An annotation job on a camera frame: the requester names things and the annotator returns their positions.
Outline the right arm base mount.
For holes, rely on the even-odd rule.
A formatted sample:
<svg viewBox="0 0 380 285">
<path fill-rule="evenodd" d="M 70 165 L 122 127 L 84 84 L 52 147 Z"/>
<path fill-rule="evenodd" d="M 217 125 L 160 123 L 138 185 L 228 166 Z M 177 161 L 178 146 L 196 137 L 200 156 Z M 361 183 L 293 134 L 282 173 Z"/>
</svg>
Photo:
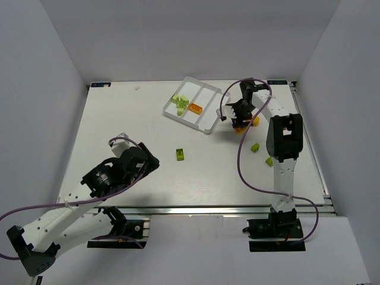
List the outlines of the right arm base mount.
<svg viewBox="0 0 380 285">
<path fill-rule="evenodd" d="M 297 218 L 293 226 L 274 230 L 269 219 L 250 219 L 242 229 L 248 235 L 250 252 L 305 252 L 303 230 Z"/>
</svg>

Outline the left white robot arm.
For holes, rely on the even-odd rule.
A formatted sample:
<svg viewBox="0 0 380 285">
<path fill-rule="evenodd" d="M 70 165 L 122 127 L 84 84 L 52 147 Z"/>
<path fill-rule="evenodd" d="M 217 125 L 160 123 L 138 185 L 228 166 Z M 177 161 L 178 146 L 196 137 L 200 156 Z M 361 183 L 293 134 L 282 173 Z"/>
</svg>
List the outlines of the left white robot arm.
<svg viewBox="0 0 380 285">
<path fill-rule="evenodd" d="M 82 225 L 74 224 L 160 166 L 141 142 L 116 137 L 109 145 L 113 156 L 86 173 L 62 203 L 48 205 L 48 211 L 35 221 L 7 230 L 17 259 L 30 277 L 43 273 L 63 253 L 88 240 L 122 239 L 130 232 L 127 219 L 115 206 L 104 208 Z"/>
</svg>

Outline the pale green lego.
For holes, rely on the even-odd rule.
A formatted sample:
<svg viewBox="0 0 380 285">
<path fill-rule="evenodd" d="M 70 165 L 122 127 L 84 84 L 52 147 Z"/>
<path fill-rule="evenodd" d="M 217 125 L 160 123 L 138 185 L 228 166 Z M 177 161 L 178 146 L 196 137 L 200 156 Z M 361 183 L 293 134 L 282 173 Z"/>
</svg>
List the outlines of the pale green lego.
<svg viewBox="0 0 380 285">
<path fill-rule="evenodd" d="M 183 114 L 183 112 L 184 112 L 184 109 L 183 109 L 183 108 L 179 108 L 179 109 L 177 110 L 177 115 L 178 115 L 178 116 L 181 116 L 181 115 Z"/>
</svg>

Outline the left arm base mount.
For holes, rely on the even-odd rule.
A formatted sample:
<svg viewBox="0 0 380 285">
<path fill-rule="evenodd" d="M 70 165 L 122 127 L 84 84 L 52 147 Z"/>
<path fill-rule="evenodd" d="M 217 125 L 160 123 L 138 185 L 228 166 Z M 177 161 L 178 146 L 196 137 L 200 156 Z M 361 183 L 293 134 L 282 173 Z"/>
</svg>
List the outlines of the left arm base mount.
<svg viewBox="0 0 380 285">
<path fill-rule="evenodd" d="M 121 235 L 114 234 L 105 239 L 87 242 L 93 249 L 144 249 L 150 232 L 150 219 L 140 216 L 126 216 L 126 226 Z"/>
</svg>

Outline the orange lego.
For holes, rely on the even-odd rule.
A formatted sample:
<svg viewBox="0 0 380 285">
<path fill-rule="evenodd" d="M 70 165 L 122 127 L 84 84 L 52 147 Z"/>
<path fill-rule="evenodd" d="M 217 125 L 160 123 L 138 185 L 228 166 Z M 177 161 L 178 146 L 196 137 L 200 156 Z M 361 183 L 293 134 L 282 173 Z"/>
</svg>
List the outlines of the orange lego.
<svg viewBox="0 0 380 285">
<path fill-rule="evenodd" d="M 200 115 L 203 111 L 203 108 L 195 103 L 191 103 L 188 105 L 188 109 L 191 111 L 191 112 L 194 112 L 196 113 L 197 115 Z"/>
<path fill-rule="evenodd" d="M 246 131 L 247 127 L 242 127 L 242 128 L 235 128 L 235 132 L 237 134 L 243 134 Z"/>
</svg>

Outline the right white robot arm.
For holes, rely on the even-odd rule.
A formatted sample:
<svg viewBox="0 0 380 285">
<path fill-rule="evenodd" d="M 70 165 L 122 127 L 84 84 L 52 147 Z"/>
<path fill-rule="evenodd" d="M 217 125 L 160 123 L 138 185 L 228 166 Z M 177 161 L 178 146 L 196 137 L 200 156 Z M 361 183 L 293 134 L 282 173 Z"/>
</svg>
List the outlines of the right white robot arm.
<svg viewBox="0 0 380 285">
<path fill-rule="evenodd" d="M 254 119 L 262 114 L 268 122 L 265 145 L 274 170 L 273 201 L 268 218 L 251 220 L 243 231 L 254 239 L 288 238 L 297 222 L 293 188 L 295 165 L 303 150 L 303 119 L 278 103 L 268 82 L 246 78 L 237 84 L 241 99 L 221 105 L 220 117 L 223 121 L 230 118 L 233 129 L 246 134 Z"/>
</svg>

